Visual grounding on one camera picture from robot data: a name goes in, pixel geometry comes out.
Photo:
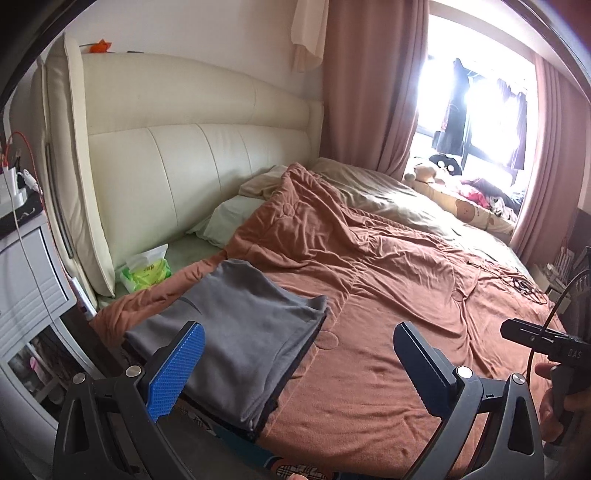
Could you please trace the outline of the person's right hand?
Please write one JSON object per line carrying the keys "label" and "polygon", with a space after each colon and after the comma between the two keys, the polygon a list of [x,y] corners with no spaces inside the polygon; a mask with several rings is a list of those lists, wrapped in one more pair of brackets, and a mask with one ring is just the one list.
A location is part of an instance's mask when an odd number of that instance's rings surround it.
{"label": "person's right hand", "polygon": [[[553,363],[539,363],[535,366],[535,373],[546,380],[550,380],[554,367],[555,364]],[[564,430],[555,414],[554,400],[553,387],[550,387],[545,392],[539,408],[540,431],[542,439],[545,441],[557,440]],[[590,433],[588,432],[590,428],[590,389],[566,396],[563,401],[563,408],[565,411],[583,414],[581,432],[577,434],[577,437],[572,442],[573,450],[583,451],[590,441]]]}

